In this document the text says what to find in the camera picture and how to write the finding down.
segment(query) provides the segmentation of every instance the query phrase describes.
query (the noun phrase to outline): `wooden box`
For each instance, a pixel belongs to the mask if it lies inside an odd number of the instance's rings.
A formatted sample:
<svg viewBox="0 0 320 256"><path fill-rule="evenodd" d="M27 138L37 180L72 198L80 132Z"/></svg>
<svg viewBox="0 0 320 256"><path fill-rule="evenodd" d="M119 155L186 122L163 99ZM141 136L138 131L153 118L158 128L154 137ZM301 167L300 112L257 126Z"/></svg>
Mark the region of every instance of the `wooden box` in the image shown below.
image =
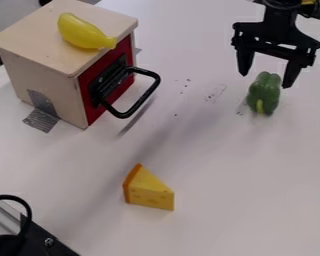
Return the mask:
<svg viewBox="0 0 320 256"><path fill-rule="evenodd" d="M73 13L106 35L118 38L117 47L83 50L65 42L57 27L59 15L64 12ZM110 92L103 104L93 103L93 84L104 82L107 75L111 78L112 71L122 62L131 67L136 64L133 30L137 24L135 18L90 4L54 0L0 33L0 55L17 97L85 129L106 109L113 113L108 103L112 104L134 81L133 72L129 72L131 75ZM154 90L160 78L155 73L151 75L157 80L152 86ZM129 117L139 106L133 107L134 111L118 117Z"/></svg>

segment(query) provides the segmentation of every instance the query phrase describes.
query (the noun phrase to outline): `black robotic arm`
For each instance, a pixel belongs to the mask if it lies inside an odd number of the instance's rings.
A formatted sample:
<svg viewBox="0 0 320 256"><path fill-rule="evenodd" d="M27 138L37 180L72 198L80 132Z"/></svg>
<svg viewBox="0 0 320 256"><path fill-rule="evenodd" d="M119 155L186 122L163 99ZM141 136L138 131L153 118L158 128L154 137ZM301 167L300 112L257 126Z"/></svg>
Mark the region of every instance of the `black robotic arm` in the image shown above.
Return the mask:
<svg viewBox="0 0 320 256"><path fill-rule="evenodd" d="M297 16L320 19L320 0L254 0L266 6L264 19L258 23L235 23L232 45L237 51L239 72L246 76L255 53L288 61L283 88L290 88L301 70L312 66L320 42L300 32Z"/></svg>

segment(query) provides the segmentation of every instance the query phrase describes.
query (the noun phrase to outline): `green bell pepper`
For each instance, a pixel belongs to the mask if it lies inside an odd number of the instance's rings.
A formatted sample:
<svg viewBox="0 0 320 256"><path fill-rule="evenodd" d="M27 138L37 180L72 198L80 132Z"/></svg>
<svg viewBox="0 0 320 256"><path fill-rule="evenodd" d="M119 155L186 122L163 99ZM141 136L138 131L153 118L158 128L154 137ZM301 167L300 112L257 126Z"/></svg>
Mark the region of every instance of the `green bell pepper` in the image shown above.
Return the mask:
<svg viewBox="0 0 320 256"><path fill-rule="evenodd" d="M272 115L279 105L281 78L277 74L260 73L249 87L247 104L252 111Z"/></svg>

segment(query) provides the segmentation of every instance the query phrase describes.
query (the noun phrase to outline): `red panel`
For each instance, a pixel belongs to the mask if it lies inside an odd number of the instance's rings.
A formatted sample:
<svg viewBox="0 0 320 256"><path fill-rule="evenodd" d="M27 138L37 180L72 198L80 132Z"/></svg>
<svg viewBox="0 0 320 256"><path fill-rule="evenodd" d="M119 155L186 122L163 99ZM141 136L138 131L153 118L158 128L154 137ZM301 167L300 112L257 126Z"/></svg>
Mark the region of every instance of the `red panel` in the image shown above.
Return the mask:
<svg viewBox="0 0 320 256"><path fill-rule="evenodd" d="M91 104L89 85L97 78L109 65L116 61L122 54L127 57L127 64L133 66L133 54L132 54L132 44L131 37L127 36L123 39L114 50L106 53L102 58L96 61L91 67L85 70L79 77L79 86L82 93L82 99L84 103L84 108L86 112L86 117L88 124L91 125L96 121L100 115L106 110L104 107L93 108ZM108 98L107 101L112 104L115 102L132 84L134 83L134 77L129 76L124 83L116 89Z"/></svg>

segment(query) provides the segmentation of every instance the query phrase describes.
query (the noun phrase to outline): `table surface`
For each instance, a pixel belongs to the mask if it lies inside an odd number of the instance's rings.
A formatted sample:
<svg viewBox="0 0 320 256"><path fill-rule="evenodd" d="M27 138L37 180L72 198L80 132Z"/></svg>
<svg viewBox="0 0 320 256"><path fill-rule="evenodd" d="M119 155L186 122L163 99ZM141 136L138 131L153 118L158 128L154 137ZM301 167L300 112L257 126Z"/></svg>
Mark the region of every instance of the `table surface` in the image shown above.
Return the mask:
<svg viewBox="0 0 320 256"><path fill-rule="evenodd" d="M236 70L232 24L260 20L262 6L99 6L139 19L138 65L159 72L161 87L137 118L104 114L86 131L59 122L44 134L22 123L32 107L0 68L0 193L28 200L36 222L85 256L320 256L320 51L274 116L240 116L256 75L285 68L258 55L249 76ZM320 40L320 21L298 23ZM138 162L176 192L176 211L124 203Z"/></svg>

